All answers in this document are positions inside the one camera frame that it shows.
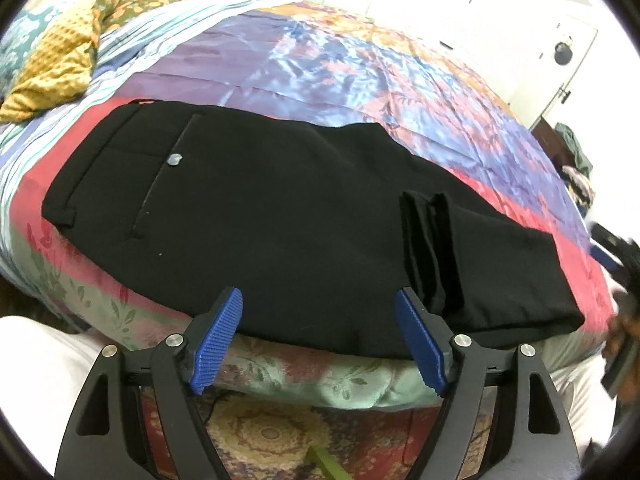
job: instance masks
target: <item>yellow patterned cloth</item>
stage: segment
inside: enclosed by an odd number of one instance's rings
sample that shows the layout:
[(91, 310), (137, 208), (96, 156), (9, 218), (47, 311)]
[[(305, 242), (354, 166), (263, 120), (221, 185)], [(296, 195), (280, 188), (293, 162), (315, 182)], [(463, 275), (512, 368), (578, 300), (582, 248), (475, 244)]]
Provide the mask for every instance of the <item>yellow patterned cloth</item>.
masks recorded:
[(75, 6), (49, 27), (0, 107), (0, 123), (21, 123), (84, 93), (91, 81), (100, 35), (146, 10), (179, 0), (96, 0)]

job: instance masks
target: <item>floral pattern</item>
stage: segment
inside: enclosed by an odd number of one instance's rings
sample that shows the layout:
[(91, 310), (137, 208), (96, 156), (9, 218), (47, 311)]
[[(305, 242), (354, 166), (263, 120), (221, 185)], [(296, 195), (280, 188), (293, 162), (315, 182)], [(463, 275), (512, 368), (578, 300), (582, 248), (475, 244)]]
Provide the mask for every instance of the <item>floral pattern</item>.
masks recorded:
[[(324, 480), (306, 461), (309, 446), (327, 449), (354, 480), (402, 480), (429, 435), (437, 408), (362, 412), (280, 404), (209, 388), (198, 401), (207, 432), (234, 480)], [(460, 478), (478, 472), (495, 392), (487, 388)], [(143, 412), (159, 472), (176, 478), (153, 393)]]

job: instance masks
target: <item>blue gripper pad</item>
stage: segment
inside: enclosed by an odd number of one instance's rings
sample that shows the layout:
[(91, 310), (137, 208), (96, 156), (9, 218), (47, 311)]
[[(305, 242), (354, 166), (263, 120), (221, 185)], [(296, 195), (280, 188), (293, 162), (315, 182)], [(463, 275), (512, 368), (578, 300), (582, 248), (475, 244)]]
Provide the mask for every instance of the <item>blue gripper pad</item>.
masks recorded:
[(201, 395), (204, 388), (216, 378), (241, 317), (242, 293), (238, 288), (233, 288), (193, 354), (193, 374), (189, 384), (196, 395)]
[(414, 303), (404, 289), (399, 290), (396, 294), (396, 321), (404, 336), (404, 342), (414, 357), (424, 384), (436, 390), (436, 393), (443, 397), (449, 385), (445, 359), (436, 340), (416, 312), (418, 306), (423, 309), (424, 307), (417, 297), (414, 299)]
[(616, 272), (621, 265), (614, 260), (607, 251), (605, 251), (600, 246), (592, 243), (591, 244), (591, 257), (596, 260), (601, 266), (607, 269), (609, 274), (613, 274)]

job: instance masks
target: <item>pocket button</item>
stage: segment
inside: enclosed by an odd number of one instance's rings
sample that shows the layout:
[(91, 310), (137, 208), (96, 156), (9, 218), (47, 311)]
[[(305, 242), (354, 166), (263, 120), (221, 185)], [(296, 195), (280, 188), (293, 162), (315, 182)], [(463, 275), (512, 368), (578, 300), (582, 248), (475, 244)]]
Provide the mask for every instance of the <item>pocket button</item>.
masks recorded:
[(169, 158), (166, 160), (166, 163), (169, 166), (177, 166), (178, 164), (180, 164), (181, 160), (182, 160), (182, 155), (180, 153), (172, 153), (171, 155), (169, 155)]

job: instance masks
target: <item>white fabric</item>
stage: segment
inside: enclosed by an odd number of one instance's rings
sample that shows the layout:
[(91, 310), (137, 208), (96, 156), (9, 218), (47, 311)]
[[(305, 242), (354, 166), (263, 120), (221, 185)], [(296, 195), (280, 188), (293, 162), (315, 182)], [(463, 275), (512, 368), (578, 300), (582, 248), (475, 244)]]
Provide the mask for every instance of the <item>white fabric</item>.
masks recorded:
[[(0, 318), (0, 407), (52, 475), (82, 384), (107, 343), (95, 333), (67, 335), (30, 319)], [(580, 456), (590, 440), (606, 444), (613, 427), (616, 403), (600, 384), (604, 366), (596, 355), (551, 374)]]
[(15, 433), (53, 476), (66, 424), (104, 342), (31, 319), (0, 318), (0, 407)]
[(611, 436), (616, 400), (600, 384), (605, 370), (602, 355), (551, 373), (551, 380), (562, 397), (578, 453), (582, 458), (589, 442), (604, 446)]

